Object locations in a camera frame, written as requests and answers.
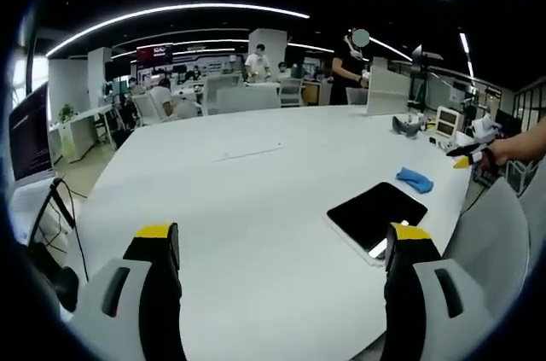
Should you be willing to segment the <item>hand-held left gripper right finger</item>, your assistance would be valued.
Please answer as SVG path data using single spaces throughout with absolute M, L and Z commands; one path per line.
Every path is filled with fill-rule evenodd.
M 483 289 L 421 228 L 386 233 L 383 360 L 466 360 L 491 330 Z

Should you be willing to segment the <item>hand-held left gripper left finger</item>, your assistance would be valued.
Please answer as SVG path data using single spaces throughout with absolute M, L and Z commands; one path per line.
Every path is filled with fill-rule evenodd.
M 100 360 L 184 360 L 178 226 L 141 228 L 71 304 L 70 328 Z

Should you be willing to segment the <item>person's right hand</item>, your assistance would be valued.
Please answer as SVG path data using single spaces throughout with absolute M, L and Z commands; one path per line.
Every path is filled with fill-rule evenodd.
M 489 145 L 489 150 L 497 166 L 504 166 L 509 160 L 517 159 L 520 153 L 515 137 L 497 139 Z

